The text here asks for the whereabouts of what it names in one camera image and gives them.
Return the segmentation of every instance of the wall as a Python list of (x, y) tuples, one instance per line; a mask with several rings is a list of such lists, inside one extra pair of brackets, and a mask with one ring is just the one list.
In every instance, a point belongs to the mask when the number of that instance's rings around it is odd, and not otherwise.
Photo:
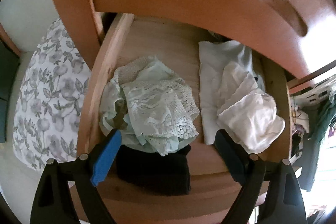
[(58, 17), (52, 0), (1, 0), (0, 22), (23, 52), (34, 51)]

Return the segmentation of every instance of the floral bedding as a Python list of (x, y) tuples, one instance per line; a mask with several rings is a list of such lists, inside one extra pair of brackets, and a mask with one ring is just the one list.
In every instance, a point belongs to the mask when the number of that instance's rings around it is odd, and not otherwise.
[(22, 80), (14, 117), (14, 154), (43, 171), (46, 161), (76, 158), (77, 134), (91, 75), (61, 19), (49, 27)]

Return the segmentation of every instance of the drawer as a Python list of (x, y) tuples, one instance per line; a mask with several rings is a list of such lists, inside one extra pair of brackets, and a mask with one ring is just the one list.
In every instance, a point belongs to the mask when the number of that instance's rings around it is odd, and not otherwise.
[[(118, 14), (92, 70), (81, 112), (77, 154), (90, 152), (104, 137), (98, 125), (98, 110), (104, 86), (117, 67), (138, 57), (156, 55), (191, 86), (196, 105), (199, 106), (198, 42), (212, 39), (207, 30), (188, 24)], [(291, 117), (284, 71), (257, 52), (253, 53), (253, 66), (264, 75), (267, 92), (274, 97), (278, 115), (286, 122), (283, 133), (260, 156), (264, 160), (275, 162), (288, 159), (291, 150)], [(190, 194), (156, 196), (119, 180), (112, 168), (106, 180), (99, 184), (98, 191), (118, 223), (131, 223), (134, 219), (137, 223), (163, 220), (163, 223), (195, 223), (195, 218), (199, 218), (201, 223), (221, 222), (235, 200), (240, 185), (233, 181), (214, 146), (204, 144), (200, 115), (195, 119), (194, 125), (199, 136), (191, 143), (192, 149), (188, 154), (192, 188)], [(263, 193), (266, 189), (267, 183), (263, 185)], [(71, 191), (76, 205), (79, 202), (78, 195), (74, 189)]]

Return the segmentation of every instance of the blue pad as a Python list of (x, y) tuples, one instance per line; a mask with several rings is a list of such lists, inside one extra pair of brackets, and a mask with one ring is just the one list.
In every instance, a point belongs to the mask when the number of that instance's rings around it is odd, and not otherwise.
[(91, 183), (94, 187), (97, 187), (99, 182), (105, 180), (120, 146), (121, 133), (117, 130), (93, 165)]

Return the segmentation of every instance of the black garment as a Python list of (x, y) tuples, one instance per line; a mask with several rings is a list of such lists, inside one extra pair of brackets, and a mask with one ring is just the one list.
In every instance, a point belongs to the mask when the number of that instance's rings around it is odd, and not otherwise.
[(186, 155), (190, 145), (162, 157), (122, 145), (117, 153), (118, 177), (162, 195), (187, 195), (190, 173)]

